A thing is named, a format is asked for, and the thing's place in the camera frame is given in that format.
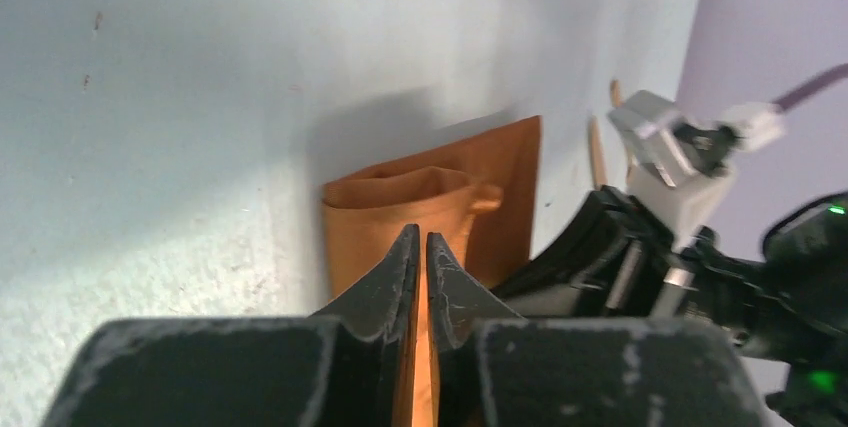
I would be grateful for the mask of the orange cloth napkin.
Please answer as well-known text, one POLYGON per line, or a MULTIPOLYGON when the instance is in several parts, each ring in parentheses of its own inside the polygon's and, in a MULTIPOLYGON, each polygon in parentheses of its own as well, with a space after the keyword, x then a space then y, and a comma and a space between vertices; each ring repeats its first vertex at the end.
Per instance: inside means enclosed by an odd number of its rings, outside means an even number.
POLYGON ((465 426, 474 326, 513 312, 492 288, 530 257, 542 133, 529 117, 323 188, 338 317, 329 426, 465 426))

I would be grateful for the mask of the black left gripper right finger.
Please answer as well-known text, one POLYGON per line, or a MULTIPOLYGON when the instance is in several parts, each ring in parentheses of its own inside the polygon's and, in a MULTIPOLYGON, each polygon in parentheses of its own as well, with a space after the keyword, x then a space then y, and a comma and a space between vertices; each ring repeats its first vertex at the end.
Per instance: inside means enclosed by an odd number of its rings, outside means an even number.
POLYGON ((765 426, 717 328, 679 318, 528 319, 426 241, 442 426, 765 426))

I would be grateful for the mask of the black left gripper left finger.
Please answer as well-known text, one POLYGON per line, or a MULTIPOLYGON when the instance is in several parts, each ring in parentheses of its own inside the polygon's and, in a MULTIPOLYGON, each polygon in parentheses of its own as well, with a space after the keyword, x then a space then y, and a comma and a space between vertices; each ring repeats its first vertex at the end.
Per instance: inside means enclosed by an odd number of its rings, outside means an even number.
POLYGON ((306 317, 124 318, 73 359, 46 426, 401 426, 420 231, 306 317))

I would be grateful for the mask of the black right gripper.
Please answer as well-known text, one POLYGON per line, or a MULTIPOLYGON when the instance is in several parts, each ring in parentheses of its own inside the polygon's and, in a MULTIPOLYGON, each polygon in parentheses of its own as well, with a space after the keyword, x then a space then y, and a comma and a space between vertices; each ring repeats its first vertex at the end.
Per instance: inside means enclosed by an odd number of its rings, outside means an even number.
POLYGON ((533 317, 679 316, 715 325, 737 351, 786 363, 766 405, 795 426, 847 422, 847 196, 819 197, 774 224, 762 259, 726 255, 706 226, 680 252, 636 197, 588 194, 540 255, 494 288, 533 317))

